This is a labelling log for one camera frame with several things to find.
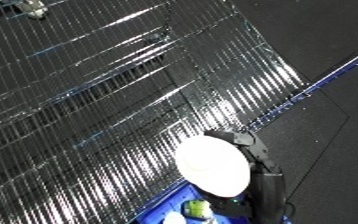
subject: metal grid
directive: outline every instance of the metal grid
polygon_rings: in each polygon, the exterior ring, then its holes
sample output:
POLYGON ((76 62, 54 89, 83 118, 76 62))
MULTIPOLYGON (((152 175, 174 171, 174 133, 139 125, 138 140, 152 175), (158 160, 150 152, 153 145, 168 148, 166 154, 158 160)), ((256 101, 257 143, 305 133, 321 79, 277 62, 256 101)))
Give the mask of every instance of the metal grid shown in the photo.
POLYGON ((44 3, 0 5, 0 223, 125 223, 182 139, 303 84, 229 1, 44 3))

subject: blue component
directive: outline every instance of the blue component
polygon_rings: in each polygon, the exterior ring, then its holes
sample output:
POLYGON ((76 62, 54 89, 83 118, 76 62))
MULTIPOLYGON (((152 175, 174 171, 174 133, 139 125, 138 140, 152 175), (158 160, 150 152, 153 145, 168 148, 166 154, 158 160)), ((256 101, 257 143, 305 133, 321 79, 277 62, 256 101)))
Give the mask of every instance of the blue component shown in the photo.
MULTIPOLYGON (((138 216, 136 221, 140 224, 162 224, 167 214, 172 211, 182 213, 182 205, 189 200, 202 199, 197 190, 192 185, 186 183, 179 185, 177 189, 172 190, 171 194, 164 200, 159 201, 156 206, 145 209, 138 216)), ((251 224, 246 218, 228 218, 220 215, 214 215, 218 224, 251 224)), ((187 224, 201 224, 200 220, 187 218, 187 224)), ((292 224, 284 217, 284 224, 292 224)))

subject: green object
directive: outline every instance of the green object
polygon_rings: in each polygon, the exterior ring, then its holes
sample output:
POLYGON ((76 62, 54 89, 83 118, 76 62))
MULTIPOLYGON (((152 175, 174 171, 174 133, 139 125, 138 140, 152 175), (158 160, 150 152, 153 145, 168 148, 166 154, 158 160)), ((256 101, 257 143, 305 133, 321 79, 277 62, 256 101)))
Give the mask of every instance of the green object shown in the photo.
POLYGON ((189 218, 208 220, 213 218, 210 203, 205 200, 186 201, 183 206, 184 215, 189 218))

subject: black mechanical arm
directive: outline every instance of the black mechanical arm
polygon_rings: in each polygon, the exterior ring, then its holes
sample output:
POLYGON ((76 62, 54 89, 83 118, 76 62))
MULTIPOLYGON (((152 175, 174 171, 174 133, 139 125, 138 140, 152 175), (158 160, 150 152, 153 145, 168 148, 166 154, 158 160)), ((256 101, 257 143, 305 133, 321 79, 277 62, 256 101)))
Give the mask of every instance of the black mechanical arm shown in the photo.
POLYGON ((286 205, 284 175, 269 159, 263 142, 253 133, 206 131, 204 134, 235 145, 251 166, 251 182, 243 198, 221 198, 198 189, 211 203, 211 209, 229 217, 248 217, 253 224, 282 223, 286 205))

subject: black surface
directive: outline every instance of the black surface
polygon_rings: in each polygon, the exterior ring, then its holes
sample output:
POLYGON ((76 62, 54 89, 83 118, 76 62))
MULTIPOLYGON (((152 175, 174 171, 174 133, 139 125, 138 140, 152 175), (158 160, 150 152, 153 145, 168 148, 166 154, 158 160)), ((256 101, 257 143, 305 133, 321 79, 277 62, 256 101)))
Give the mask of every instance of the black surface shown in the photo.
MULTIPOLYGON (((235 2, 309 79, 358 49, 358 0, 235 2)), ((286 171, 298 208, 295 223, 358 223, 358 68, 287 112, 261 137, 286 171)))
POLYGON ((267 41, 313 79, 358 49, 358 0, 234 0, 267 41))

